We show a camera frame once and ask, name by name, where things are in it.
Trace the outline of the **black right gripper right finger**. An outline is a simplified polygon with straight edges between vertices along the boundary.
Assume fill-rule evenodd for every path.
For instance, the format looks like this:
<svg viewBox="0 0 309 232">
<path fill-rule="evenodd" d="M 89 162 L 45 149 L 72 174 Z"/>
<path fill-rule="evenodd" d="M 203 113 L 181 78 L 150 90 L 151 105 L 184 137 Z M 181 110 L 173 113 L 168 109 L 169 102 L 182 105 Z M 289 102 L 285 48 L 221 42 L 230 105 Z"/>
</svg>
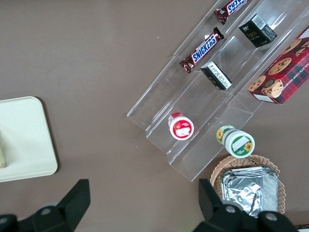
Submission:
<svg viewBox="0 0 309 232">
<path fill-rule="evenodd" d="M 230 203 L 224 204 L 208 179 L 198 182 L 198 202 L 204 220 L 195 232 L 259 232 L 258 220 Z"/>
</svg>

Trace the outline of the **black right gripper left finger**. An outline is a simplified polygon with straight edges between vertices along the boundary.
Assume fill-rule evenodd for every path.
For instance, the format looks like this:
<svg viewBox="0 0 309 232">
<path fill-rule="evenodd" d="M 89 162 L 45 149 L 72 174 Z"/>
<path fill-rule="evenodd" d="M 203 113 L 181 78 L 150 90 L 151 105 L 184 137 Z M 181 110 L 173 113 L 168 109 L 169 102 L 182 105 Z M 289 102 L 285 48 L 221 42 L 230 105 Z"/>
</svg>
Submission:
<svg viewBox="0 0 309 232">
<path fill-rule="evenodd" d="M 88 179 L 80 179 L 57 205 L 48 205 L 21 221 L 23 232 L 73 232 L 90 206 Z"/>
</svg>

